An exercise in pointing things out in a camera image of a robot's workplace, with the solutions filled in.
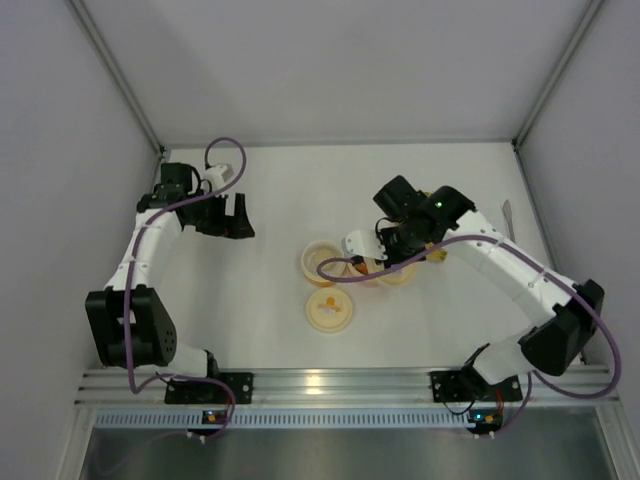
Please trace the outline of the metal tongs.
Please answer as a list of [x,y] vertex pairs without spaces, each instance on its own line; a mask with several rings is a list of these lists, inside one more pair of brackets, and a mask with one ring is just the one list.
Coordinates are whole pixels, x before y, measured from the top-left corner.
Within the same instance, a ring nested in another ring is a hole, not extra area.
[[514,228],[514,222],[513,222],[513,211],[512,211],[512,206],[509,199],[503,202],[501,209],[502,209],[504,222],[507,228],[508,236],[512,242],[516,242],[515,228]]

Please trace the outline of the orange fried food chunk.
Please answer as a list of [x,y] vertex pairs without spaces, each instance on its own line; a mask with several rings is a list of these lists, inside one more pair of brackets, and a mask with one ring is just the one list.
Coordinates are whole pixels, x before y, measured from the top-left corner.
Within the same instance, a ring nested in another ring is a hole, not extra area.
[[358,263],[353,265],[354,269],[361,275],[368,275],[369,269],[365,263]]

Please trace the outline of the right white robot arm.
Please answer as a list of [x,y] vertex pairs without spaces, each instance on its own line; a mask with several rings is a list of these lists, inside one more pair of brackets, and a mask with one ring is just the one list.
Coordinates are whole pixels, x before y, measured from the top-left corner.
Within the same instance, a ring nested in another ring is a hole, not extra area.
[[460,382],[477,397],[532,370],[561,376],[595,334],[593,316],[602,308],[602,287],[593,280],[578,284],[545,269],[500,235],[460,191],[442,186],[426,194],[398,175],[373,200],[392,223],[379,234],[386,267],[443,243],[529,319],[529,328],[479,347],[461,367]]

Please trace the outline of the cream lid pink knob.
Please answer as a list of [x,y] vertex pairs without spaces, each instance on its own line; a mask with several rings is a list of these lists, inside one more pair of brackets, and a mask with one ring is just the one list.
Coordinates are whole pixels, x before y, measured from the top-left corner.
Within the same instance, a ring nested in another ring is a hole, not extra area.
[[402,269],[377,277],[375,281],[382,286],[401,287],[409,284],[417,275],[417,267],[415,264],[409,264]]

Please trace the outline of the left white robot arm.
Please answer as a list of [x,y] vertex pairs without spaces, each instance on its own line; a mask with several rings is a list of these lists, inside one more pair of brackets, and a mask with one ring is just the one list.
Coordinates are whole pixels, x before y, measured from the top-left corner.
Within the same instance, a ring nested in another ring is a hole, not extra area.
[[137,202],[131,240],[115,273],[85,300],[104,366],[155,366],[189,377],[219,377],[211,352],[179,341],[157,287],[186,228],[233,240],[254,237],[244,194],[234,196],[233,212],[226,211],[225,191],[237,178],[229,164],[209,165],[203,172],[184,163],[162,165],[159,182]]

